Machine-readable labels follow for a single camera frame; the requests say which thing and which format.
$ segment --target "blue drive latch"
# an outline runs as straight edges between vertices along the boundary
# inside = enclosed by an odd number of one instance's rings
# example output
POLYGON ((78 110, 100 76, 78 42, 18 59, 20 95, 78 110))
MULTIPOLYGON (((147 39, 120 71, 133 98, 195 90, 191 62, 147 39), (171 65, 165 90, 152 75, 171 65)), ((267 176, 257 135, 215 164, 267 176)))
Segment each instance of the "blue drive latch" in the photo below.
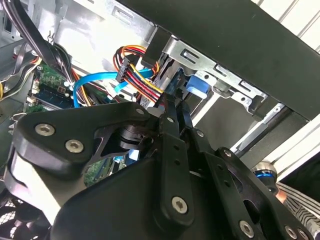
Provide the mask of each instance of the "blue drive latch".
POLYGON ((206 99, 208 96, 209 84, 201 80, 197 76, 191 76, 189 82, 185 86, 186 90, 199 98, 206 99))

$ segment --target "fan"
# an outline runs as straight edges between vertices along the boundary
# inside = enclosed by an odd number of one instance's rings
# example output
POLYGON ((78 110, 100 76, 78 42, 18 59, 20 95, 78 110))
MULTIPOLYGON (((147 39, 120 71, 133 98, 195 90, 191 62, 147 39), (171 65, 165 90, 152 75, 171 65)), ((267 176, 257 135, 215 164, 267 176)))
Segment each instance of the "fan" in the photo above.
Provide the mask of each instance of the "fan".
POLYGON ((43 240, 50 224, 43 212, 12 196, 7 189, 0 194, 0 237, 14 240, 43 240))

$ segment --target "white panel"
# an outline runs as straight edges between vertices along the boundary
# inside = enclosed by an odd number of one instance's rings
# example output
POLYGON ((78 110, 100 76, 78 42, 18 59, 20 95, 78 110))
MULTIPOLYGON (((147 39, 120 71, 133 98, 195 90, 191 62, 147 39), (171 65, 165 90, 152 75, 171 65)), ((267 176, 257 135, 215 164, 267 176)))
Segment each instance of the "white panel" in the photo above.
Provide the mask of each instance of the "white panel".
POLYGON ((320 53, 320 0, 252 1, 260 4, 260 7, 274 19, 278 21, 281 19, 281 24, 320 53))
POLYGON ((278 20, 293 0, 264 0, 261 8, 271 17, 278 20))
POLYGON ((311 48, 316 49, 320 45, 320 18, 310 27, 301 38, 311 48))
POLYGON ((319 10, 320 1, 300 0, 282 24, 292 33, 298 35, 319 10))

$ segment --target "bolt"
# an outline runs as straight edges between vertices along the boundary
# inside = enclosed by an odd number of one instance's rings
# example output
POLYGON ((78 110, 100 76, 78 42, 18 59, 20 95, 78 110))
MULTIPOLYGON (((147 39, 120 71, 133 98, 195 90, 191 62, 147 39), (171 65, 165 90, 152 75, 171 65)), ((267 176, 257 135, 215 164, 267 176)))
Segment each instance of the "bolt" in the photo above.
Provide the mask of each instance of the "bolt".
POLYGON ((307 234, 306 234, 304 231, 302 231, 300 228, 298 228, 298 232, 299 232, 300 235, 303 237, 303 239, 309 240, 307 234))
POLYGON ((223 152, 224 152, 224 154, 227 156, 227 157, 231 157, 232 156, 232 154, 231 154, 231 152, 229 152, 228 150, 223 150, 223 152))
POLYGON ((141 110, 140 108, 137 108, 137 109, 136 109, 136 112, 137 112, 138 114, 141 114, 141 115, 144 115, 144 114, 145 114, 145 112, 144 112, 143 110, 141 110))
POLYGON ((280 110, 281 110, 281 107, 277 106, 277 107, 274 109, 274 112, 275 112, 275 113, 278 113, 278 112, 280 112, 280 110))
POLYGON ((188 211, 188 205, 185 200, 179 196, 172 198, 172 207, 180 214, 185 214, 188 211))
POLYGON ((84 150, 84 145, 78 140, 71 139, 65 143, 65 148, 70 153, 79 154, 84 150))
POLYGON ((31 54, 32 54, 33 56, 38 56, 38 54, 37 54, 37 52, 36 52, 35 50, 32 50, 32 51, 31 51, 31 54))
POLYGON ((51 136, 55 133, 55 128, 49 124, 41 123, 35 126, 35 132, 41 136, 51 136))
POLYGON ((289 226, 284 226, 286 233, 292 238, 297 239, 297 234, 289 226))
POLYGON ((197 130, 196 133, 202 138, 205 136, 204 133, 200 130, 197 130))
POLYGON ((252 239, 255 236, 255 232, 252 229, 252 227, 244 220, 241 220, 239 222, 239 226, 241 231, 250 239, 252 239))
POLYGON ((221 93, 221 90, 220 90, 220 89, 218 89, 218 88, 216 88, 216 87, 214 87, 213 89, 214 89, 218 94, 221 93))
POLYGON ((171 117, 167 117, 166 118, 170 123, 174 123, 175 122, 175 120, 173 120, 171 117))

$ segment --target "metal bracket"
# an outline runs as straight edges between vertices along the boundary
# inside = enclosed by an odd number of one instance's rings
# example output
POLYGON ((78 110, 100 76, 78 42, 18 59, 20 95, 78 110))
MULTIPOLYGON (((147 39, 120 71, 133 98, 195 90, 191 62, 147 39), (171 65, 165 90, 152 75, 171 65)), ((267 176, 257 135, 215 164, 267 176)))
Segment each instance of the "metal bracket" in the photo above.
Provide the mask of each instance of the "metal bracket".
POLYGON ((231 97, 251 114, 250 106, 254 98, 260 96, 261 102, 267 98, 265 93, 180 40, 171 37, 163 52, 187 68, 197 71, 195 76, 208 83, 215 93, 223 98, 231 97), (223 89, 219 85, 221 82, 225 86, 223 89))

